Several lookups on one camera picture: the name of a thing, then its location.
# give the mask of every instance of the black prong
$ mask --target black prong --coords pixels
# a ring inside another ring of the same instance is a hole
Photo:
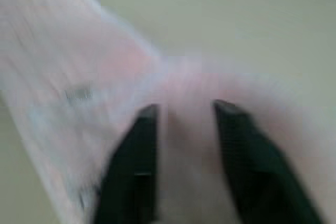
[[[236,105],[214,102],[225,179],[244,224],[320,224],[281,151]]]
[[[93,224],[149,224],[156,200],[156,105],[141,110],[102,181]]]

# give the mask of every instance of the pink fabric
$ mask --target pink fabric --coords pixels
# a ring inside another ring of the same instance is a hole
[[[214,99],[255,116],[336,222],[334,135],[283,89],[227,61],[160,59],[93,0],[0,0],[0,21],[3,96],[64,223],[90,220],[106,157],[150,103],[160,105],[162,223],[239,223],[222,178]],[[88,83],[93,94],[111,93],[72,110],[65,90]]]

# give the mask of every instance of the pink surface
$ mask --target pink surface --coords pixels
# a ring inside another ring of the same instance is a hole
[[[150,103],[161,108],[163,223],[239,223],[223,183],[214,99],[255,116],[336,222],[334,138],[283,89],[228,62],[159,59],[93,0],[0,0],[0,18],[3,95],[64,223],[89,221],[106,157]],[[111,93],[94,105],[67,105],[65,90],[88,83],[93,94]]]

